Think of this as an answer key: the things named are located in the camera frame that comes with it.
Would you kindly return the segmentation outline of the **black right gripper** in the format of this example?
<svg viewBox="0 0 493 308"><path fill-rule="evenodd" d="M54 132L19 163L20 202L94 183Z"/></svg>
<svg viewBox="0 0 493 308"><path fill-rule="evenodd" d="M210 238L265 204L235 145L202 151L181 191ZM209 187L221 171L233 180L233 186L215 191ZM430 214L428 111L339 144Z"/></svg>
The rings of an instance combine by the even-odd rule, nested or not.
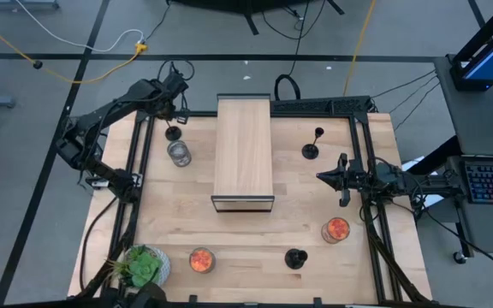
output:
<svg viewBox="0 0 493 308"><path fill-rule="evenodd" d="M316 177L334 191L340 191L342 196L339 206L347 207L351 200L350 189L362 191L366 186L367 173L359 159L348 160L346 153L340 154L337 167L330 171L317 173Z"/></svg>

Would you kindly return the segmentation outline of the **black metal candlestick holder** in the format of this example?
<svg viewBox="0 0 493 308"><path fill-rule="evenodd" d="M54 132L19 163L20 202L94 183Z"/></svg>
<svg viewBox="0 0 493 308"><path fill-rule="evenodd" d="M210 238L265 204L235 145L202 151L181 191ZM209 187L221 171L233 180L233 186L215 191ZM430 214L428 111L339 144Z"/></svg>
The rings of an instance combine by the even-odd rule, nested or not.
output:
<svg viewBox="0 0 493 308"><path fill-rule="evenodd" d="M171 125L169 121L166 121L167 128L165 130L165 138L168 141L176 141L181 138L181 129L176 125Z"/></svg>
<svg viewBox="0 0 493 308"><path fill-rule="evenodd" d="M315 129L315 137L313 142L311 142L311 144L305 144L301 149L301 153L304 158L313 160L318 157L319 149L316 146L316 142L323 134L324 129L322 127L317 127Z"/></svg>
<svg viewBox="0 0 493 308"><path fill-rule="evenodd" d="M307 259L307 252L296 248L288 250L284 257L285 264L292 270L302 268Z"/></svg>

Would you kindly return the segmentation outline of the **glass jar orange candle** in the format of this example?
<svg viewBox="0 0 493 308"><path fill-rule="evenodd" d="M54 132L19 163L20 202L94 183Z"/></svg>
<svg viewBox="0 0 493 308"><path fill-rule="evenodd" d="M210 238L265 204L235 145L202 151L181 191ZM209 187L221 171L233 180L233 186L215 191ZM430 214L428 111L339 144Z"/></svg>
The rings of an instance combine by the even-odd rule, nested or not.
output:
<svg viewBox="0 0 493 308"><path fill-rule="evenodd" d="M193 271L206 274L213 270L216 257L209 249L204 247L195 248L189 256L189 265Z"/></svg>
<svg viewBox="0 0 493 308"><path fill-rule="evenodd" d="M337 244L345 240L350 234L348 222L341 217L333 217L321 228L323 239L329 244Z"/></svg>

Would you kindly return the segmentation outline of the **black perforated power box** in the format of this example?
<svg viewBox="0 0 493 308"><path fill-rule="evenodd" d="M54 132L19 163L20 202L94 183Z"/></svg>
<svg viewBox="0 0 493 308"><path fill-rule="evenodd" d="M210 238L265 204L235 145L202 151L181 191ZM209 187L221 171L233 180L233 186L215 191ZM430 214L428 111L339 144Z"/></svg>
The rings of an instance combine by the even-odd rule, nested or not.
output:
<svg viewBox="0 0 493 308"><path fill-rule="evenodd" d="M369 96L309 98L271 101L271 111L277 113L341 115L377 110Z"/></svg>

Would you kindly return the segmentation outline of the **white paper sheet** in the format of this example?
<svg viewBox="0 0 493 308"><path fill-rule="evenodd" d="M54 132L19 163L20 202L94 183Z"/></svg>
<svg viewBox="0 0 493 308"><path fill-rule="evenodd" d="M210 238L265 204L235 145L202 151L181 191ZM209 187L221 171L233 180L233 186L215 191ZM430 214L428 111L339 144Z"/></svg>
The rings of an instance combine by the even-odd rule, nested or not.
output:
<svg viewBox="0 0 493 308"><path fill-rule="evenodd" d="M410 169L411 167L413 167L417 163L421 162L424 158L425 158L424 156L421 156L421 157L416 157L410 161L405 161L402 163L401 168L403 171L407 171L408 169ZM435 195L435 194L427 195L425 198L425 207L430 208L432 205L434 205L434 204L436 204L442 200L443 200L443 197L441 197L439 195Z"/></svg>

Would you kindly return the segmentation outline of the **grey desk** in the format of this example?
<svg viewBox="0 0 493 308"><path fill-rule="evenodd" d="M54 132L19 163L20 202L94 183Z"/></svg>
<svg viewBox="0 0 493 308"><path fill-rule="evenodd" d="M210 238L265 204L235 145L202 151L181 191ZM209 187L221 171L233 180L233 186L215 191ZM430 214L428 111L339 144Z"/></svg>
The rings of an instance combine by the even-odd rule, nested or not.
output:
<svg viewBox="0 0 493 308"><path fill-rule="evenodd" d="M459 92L446 57L434 59L448 112L462 157L468 163L493 165L493 86L485 92ZM493 204L474 204L466 200L460 206L468 239L486 252L493 253Z"/></svg>

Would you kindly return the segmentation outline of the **green succulent in white pot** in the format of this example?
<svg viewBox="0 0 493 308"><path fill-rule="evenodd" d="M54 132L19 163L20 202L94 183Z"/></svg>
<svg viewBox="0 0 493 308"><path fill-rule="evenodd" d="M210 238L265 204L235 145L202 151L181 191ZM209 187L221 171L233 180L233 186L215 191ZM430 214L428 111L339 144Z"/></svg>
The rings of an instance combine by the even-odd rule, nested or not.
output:
<svg viewBox="0 0 493 308"><path fill-rule="evenodd" d="M171 262L166 253L155 246L134 245L122 257L110 261L106 281L118 280L125 287L140 289L152 282L162 287L168 280Z"/></svg>

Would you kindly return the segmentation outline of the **wooden shelf black metal frame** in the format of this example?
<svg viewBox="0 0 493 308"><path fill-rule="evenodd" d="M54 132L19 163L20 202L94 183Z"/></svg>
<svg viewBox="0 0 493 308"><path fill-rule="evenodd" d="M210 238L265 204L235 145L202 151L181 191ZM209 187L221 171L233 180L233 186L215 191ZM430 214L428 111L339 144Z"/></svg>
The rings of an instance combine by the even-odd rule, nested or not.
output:
<svg viewBox="0 0 493 308"><path fill-rule="evenodd" d="M218 213L272 211L275 194L269 95L217 96L211 202Z"/></svg>

